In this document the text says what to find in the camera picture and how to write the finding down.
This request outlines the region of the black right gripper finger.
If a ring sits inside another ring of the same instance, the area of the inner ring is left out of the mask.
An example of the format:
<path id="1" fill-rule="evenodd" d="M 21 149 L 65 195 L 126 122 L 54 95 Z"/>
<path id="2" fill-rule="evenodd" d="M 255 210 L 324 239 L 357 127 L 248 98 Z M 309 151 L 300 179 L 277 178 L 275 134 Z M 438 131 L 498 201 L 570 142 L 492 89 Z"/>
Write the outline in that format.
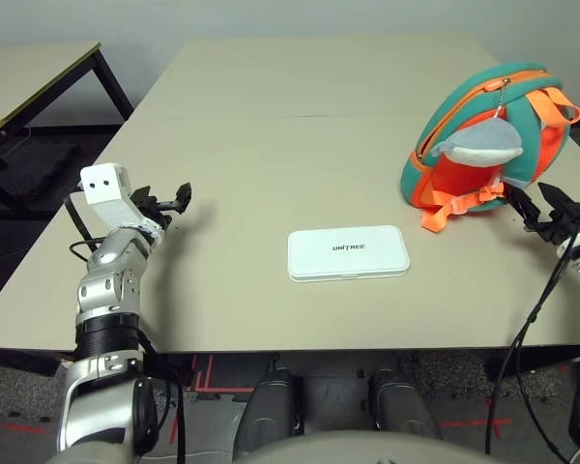
<path id="1" fill-rule="evenodd" d="M 525 225 L 537 224 L 537 206 L 521 188 L 509 188 L 509 205 L 523 218 Z"/>
<path id="2" fill-rule="evenodd" d="M 568 198 L 566 194 L 555 186 L 539 182 L 538 184 L 541 195 L 551 206 L 552 214 L 564 214 L 567 211 Z"/>

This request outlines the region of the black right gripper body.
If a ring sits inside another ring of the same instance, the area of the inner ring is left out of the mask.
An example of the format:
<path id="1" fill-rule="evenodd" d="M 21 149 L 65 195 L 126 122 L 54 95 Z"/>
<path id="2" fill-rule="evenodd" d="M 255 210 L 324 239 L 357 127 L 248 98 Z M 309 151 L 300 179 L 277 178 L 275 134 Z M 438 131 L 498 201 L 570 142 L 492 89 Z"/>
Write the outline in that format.
<path id="1" fill-rule="evenodd" d="M 549 221 L 539 221 L 538 214 L 533 214 L 524 219 L 525 227 L 528 231 L 537 233 L 544 242 L 559 245 L 577 230 L 580 222 L 580 203 L 557 206 L 549 216 Z"/>

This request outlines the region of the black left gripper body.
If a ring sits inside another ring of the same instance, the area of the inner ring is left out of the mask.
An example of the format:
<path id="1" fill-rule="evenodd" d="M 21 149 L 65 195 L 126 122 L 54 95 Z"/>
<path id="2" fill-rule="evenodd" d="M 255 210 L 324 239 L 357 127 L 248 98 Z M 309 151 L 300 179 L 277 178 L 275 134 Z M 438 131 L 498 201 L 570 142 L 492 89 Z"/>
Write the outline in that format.
<path id="1" fill-rule="evenodd" d="M 133 201 L 136 209 L 145 217 L 156 223 L 162 230 L 166 230 L 172 222 L 172 217 L 166 212 L 179 212 L 179 202 L 158 202 L 156 199 Z"/>

